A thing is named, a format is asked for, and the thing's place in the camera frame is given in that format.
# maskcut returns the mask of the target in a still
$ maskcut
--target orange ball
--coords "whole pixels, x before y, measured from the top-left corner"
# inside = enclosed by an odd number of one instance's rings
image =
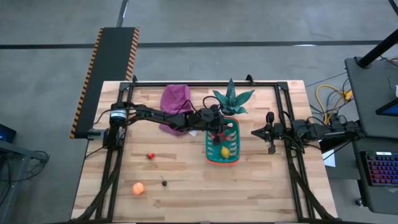
[[[144,184],[142,184],[142,183],[136,183],[136,184],[134,184],[134,185],[132,186],[132,192],[133,192],[135,195],[139,195],[139,194],[143,193],[143,192],[144,192]]]

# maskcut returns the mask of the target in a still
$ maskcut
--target white paper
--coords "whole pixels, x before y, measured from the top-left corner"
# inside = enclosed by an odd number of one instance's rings
[[[334,149],[327,151],[325,153],[322,154],[322,158],[326,158],[328,157],[330,154],[334,153]],[[327,158],[326,160],[323,161],[323,163],[325,164],[325,166],[330,166],[330,167],[336,167],[336,162],[335,162],[335,155],[331,155],[329,158]]]
[[[199,131],[197,131],[197,130],[192,130],[192,131],[189,131],[188,133],[189,133],[190,135],[192,135],[193,137],[195,137],[195,136],[198,134],[198,132],[199,132]]]

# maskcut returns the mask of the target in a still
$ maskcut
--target green plant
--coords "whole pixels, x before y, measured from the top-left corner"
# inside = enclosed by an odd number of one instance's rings
[[[242,105],[250,99],[254,90],[247,91],[236,96],[235,85],[232,79],[229,80],[226,95],[222,95],[219,91],[213,90],[214,95],[223,105],[223,112],[229,114],[247,113]]]

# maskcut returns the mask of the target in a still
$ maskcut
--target desk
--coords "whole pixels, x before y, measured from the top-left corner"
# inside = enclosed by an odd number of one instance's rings
[[[104,82],[96,119],[116,101],[120,82]],[[290,97],[296,119],[311,116],[303,81],[289,81]],[[241,159],[235,166],[209,164],[205,156],[205,134],[175,137],[159,129],[159,125],[138,121],[129,127],[118,184],[114,222],[274,222],[296,221],[294,200],[284,144],[275,141],[276,153],[267,154],[268,143],[253,136],[252,130],[265,125],[269,111],[277,114],[275,93],[267,87],[236,87],[236,93],[255,89],[244,105],[249,114],[239,114],[241,130]],[[132,101],[159,109],[164,87],[136,87]],[[202,99],[224,93],[222,87],[190,87],[196,108]],[[103,116],[96,129],[109,125]],[[89,143],[86,153],[101,147],[100,140]],[[336,216],[322,155],[318,149],[306,148],[304,155],[310,188],[328,210]],[[154,160],[145,155],[153,152]],[[103,174],[106,150],[86,159],[73,207],[72,218],[81,215],[98,193]],[[162,177],[168,182],[161,184]],[[145,185],[142,195],[133,195],[136,182]],[[304,206],[303,194],[300,194]],[[104,213],[107,211],[105,198]]]

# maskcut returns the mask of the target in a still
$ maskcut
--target green basket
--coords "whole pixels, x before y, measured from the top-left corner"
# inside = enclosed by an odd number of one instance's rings
[[[206,157],[212,164],[232,165],[239,161],[241,153],[241,135],[239,133],[238,120],[225,117],[225,121],[226,123],[233,123],[233,127],[227,129],[223,133],[223,142],[220,145],[214,145],[213,140],[210,138],[210,133],[208,131],[206,132]],[[229,149],[228,159],[221,155],[221,149],[223,146]]]

